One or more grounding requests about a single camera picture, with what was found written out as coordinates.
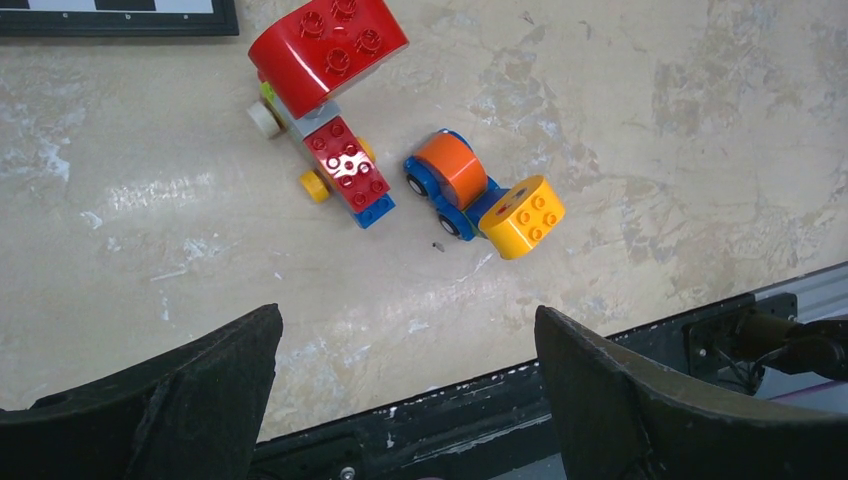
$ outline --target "yellow lego brick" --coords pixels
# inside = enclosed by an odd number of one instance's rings
[[[530,177],[501,198],[480,219],[480,231],[505,260],[533,250],[565,217],[565,205],[545,180]]]

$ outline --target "small debris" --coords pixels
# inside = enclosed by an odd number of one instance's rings
[[[586,20],[580,20],[577,23],[579,23],[580,25],[586,26],[586,40],[591,40],[592,39],[592,26],[589,25],[589,22],[587,22]]]

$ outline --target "yellow wheel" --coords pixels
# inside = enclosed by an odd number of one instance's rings
[[[312,197],[315,203],[321,203],[330,198],[330,191],[327,189],[327,185],[321,179],[321,175],[318,175],[318,172],[315,170],[310,170],[301,175],[300,185]]]
[[[365,141],[362,137],[356,137],[356,140],[359,141],[359,144],[362,145],[362,149],[365,150],[365,154],[368,155],[368,158],[371,159],[372,163],[377,163],[377,155],[374,154],[374,150],[371,149],[371,145]]]

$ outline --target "black cable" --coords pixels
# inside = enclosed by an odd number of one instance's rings
[[[733,375],[742,382],[743,384],[750,385],[751,376],[745,378],[742,375],[742,370],[739,368],[739,365],[736,365],[736,362],[733,361],[726,353],[722,352],[720,349],[715,349],[716,353],[727,363],[727,366],[730,367],[730,370],[733,372]]]
[[[751,370],[748,371],[748,381],[751,383],[751,385],[754,384],[754,375],[757,374],[757,371],[760,369],[760,367],[762,367],[765,362],[770,362],[775,358],[779,357],[784,351],[786,351],[785,345],[778,348],[777,350],[772,350],[771,352],[763,355],[762,357],[758,358],[756,362],[754,362],[754,366],[751,367]]]

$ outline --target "toy wheel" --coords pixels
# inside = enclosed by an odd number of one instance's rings
[[[280,124],[277,123],[277,118],[271,113],[271,110],[263,102],[256,102],[247,109],[247,114],[253,120],[253,123],[259,127],[259,131],[265,135],[265,138],[274,138],[274,135],[280,133]]]
[[[446,232],[450,233],[454,237],[459,236],[459,228],[457,228],[456,225],[448,219],[448,217],[439,215],[439,223],[442,224],[442,228],[444,228]]]
[[[374,150],[371,148],[371,144],[365,141],[362,137],[356,137],[356,140],[362,145],[362,149],[365,150],[365,154],[368,155],[368,158],[371,159],[371,162],[377,163],[377,155],[374,153]]]
[[[327,189],[327,185],[315,170],[310,170],[301,175],[300,185],[315,203],[321,203],[330,198],[330,190]]]
[[[406,183],[408,183],[409,188],[411,188],[412,191],[418,194],[419,196],[427,196],[427,189],[424,188],[424,185],[422,185],[417,178],[413,177],[412,174],[406,176]]]

